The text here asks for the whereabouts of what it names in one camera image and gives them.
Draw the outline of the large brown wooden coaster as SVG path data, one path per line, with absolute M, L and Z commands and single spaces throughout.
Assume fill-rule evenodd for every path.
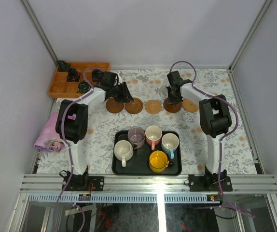
M 119 113 L 124 108 L 124 103 L 118 103 L 114 98 L 109 98 L 106 102 L 106 109 L 113 114 Z

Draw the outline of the woven rattan coaster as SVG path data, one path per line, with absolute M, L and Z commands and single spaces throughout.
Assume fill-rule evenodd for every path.
M 194 104 L 192 101 L 189 99 L 184 99 L 182 102 L 182 107 L 185 111 L 190 112 L 190 113 L 195 113 L 199 110 L 199 107 Z
M 149 114 L 157 114 L 157 113 L 161 112 L 162 105 L 158 100 L 149 100 L 145 104 L 145 110 Z

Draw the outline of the small brown wooden coaster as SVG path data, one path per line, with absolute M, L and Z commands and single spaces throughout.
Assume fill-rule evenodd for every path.
M 133 101 L 125 104 L 125 109 L 130 114 L 138 114 L 143 109 L 143 102 L 138 98 L 134 98 Z

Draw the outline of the light blue ceramic mug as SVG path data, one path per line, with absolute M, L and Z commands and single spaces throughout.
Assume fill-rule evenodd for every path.
M 172 160 L 174 158 L 174 152 L 180 144 L 179 138 L 173 133 L 167 133 L 162 137 L 161 148 L 169 158 Z

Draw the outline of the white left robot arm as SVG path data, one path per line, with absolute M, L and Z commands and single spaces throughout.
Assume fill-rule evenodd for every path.
M 70 172 L 76 175 L 73 185 L 81 191 L 86 190 L 90 184 L 90 179 L 83 175 L 87 162 L 80 142 L 87 134 L 89 110 L 111 98 L 117 103 L 134 100 L 126 82 L 114 72 L 87 68 L 83 77 L 87 83 L 87 92 L 72 101 L 62 101 L 55 125 L 56 132 L 69 152 Z

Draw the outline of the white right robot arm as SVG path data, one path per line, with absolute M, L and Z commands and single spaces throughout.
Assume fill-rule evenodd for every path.
M 169 72 L 167 78 L 168 104 L 176 105 L 189 99 L 199 107 L 200 127 L 208 142 L 204 185 L 208 190 L 216 190 L 227 175 L 222 165 L 221 137 L 228 133 L 232 120 L 226 98 L 223 95 L 212 96 L 205 93 L 195 87 L 191 80 L 183 80 L 178 71 Z

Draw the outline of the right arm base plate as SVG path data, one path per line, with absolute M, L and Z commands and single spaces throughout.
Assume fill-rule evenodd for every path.
M 206 176 L 198 176 L 194 174 L 188 175 L 190 191 L 191 192 L 208 192 L 208 191 L 220 191 L 218 177 L 208 179 Z M 232 192 L 232 182 L 229 176 L 220 179 L 220 185 L 223 192 Z

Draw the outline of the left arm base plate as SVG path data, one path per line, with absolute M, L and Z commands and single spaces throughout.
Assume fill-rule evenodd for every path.
M 103 176 L 89 176 L 87 180 L 83 176 L 73 175 L 65 191 L 99 192 L 104 189 Z

